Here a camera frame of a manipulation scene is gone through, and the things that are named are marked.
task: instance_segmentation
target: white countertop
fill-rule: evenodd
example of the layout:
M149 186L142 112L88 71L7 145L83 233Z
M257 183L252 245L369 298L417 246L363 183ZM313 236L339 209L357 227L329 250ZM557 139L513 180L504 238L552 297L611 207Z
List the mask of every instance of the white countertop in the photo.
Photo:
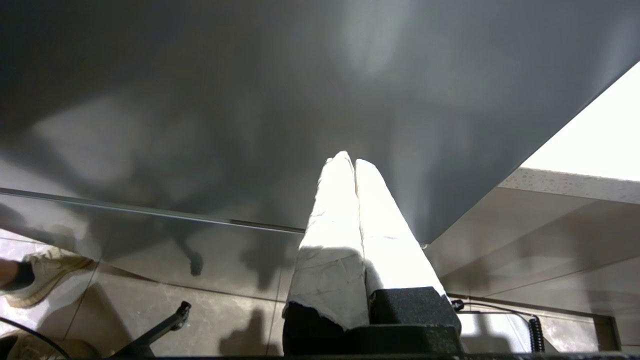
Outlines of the white countertop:
M640 64L499 186L640 204Z

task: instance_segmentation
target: tile floor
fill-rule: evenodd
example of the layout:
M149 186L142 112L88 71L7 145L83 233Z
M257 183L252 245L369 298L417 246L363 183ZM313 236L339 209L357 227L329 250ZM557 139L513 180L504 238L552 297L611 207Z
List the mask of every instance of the tile floor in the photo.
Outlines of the tile floor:
M0 256L4 258L21 259L48 247L0 233ZM0 298L0 314L54 339L85 340L108 356L174 313L183 300L193 305L189 321L152 345L157 356L282 354L283 302L159 284L100 262L66 276L42 303L30 309L11 308ZM539 313L545 337L556 350L598 351L597 324L592 320ZM11 331L0 323L0 336Z

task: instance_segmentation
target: floor tile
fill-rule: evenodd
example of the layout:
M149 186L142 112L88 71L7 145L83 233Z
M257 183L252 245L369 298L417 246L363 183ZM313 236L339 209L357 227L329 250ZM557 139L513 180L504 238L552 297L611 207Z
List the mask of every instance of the floor tile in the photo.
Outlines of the floor tile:
M20 260L26 254L46 251L49 245L16 240L0 240L0 257ZM62 339L80 305L81 297L90 282L95 264L68 274L41 303L29 309L10 307L4 297L0 298L0 315L35 329L54 339ZM13 332L15 328L0 323L0 335Z
M167 284L265 300L277 299L281 269L295 260L288 250L300 242L297 234L160 217L113 221L103 261Z
M103 356L191 303L189 320L151 348L157 356L264 355L275 302L159 284L107 265L96 271L69 330Z
M282 310L284 302L276 303L276 311L273 315L273 323L271 324L271 335L269 336L268 356L282 356L284 350L282 348L282 330L284 329L284 319L282 318Z

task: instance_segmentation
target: shoe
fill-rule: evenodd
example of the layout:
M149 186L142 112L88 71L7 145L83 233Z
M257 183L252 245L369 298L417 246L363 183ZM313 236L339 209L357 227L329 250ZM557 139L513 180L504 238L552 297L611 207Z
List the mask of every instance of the shoe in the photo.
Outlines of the shoe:
M7 360L62 360L64 357L48 343L23 331L8 336L16 336L15 344L7 355ZM98 359L100 355L82 340L54 341L72 359Z
M53 290L63 276L92 262L91 259L57 247L52 247L43 254L29 254L22 261L31 263L35 278L25 288L0 292L12 307L34 306Z

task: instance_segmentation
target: black sock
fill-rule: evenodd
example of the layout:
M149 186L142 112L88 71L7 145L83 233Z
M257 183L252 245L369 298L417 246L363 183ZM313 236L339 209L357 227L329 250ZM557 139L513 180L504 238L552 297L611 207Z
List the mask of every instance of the black sock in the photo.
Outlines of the black sock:
M7 357L9 357L9 351L11 351L16 341L18 341L17 335L7 336L5 338L0 339L0 359L1 360L5 360Z
M31 267L31 263L19 263L18 274L11 282L9 282L7 285L4 285L0 290L20 290L31 285L33 280L35 280L35 275L33 275L33 268Z

